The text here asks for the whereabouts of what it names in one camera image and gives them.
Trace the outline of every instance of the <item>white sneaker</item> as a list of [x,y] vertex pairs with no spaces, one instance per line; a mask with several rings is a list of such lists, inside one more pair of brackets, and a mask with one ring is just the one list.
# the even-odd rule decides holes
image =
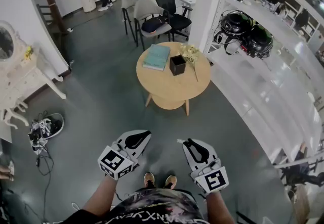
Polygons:
[[99,8],[98,11],[101,12],[101,11],[105,11],[107,10],[109,7],[108,6],[105,6],[105,7],[102,7],[102,8]]

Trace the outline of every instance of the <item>oval mirror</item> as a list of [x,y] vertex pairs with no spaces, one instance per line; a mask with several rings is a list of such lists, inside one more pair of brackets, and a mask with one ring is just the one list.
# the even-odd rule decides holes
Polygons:
[[14,42],[10,33],[0,26],[0,60],[6,60],[14,52]]

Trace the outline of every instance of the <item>mirror frame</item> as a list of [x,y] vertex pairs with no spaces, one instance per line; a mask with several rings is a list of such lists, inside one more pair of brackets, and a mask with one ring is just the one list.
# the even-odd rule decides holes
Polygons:
[[0,59],[0,62],[8,62],[10,60],[12,60],[15,57],[15,54],[17,53],[17,34],[14,30],[14,28],[11,26],[10,23],[0,20],[0,27],[6,29],[8,31],[8,33],[11,36],[11,39],[13,41],[14,44],[14,50],[12,52],[11,57],[7,58],[7,59]]

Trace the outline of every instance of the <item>round wooden table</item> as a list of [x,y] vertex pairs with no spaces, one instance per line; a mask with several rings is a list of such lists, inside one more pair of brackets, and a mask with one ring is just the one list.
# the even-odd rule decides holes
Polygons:
[[201,94],[210,82],[211,67],[203,54],[195,64],[197,78],[193,68],[187,64],[183,74],[174,76],[170,70],[170,57],[180,52],[179,42],[163,42],[158,45],[171,48],[168,62],[164,71],[143,68],[143,60],[148,50],[143,52],[137,61],[136,73],[142,86],[149,92],[145,106],[151,99],[161,108],[167,110],[177,109],[186,103],[186,112],[189,115],[189,99]]

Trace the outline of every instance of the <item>human arm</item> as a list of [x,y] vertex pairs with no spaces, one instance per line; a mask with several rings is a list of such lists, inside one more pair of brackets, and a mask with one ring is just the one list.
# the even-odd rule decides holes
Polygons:
[[207,195],[208,222],[210,224],[234,224],[234,220],[229,213],[223,198],[219,192]]
[[105,176],[99,187],[84,205],[83,210],[98,217],[104,216],[110,211],[112,200],[116,191],[117,181]]

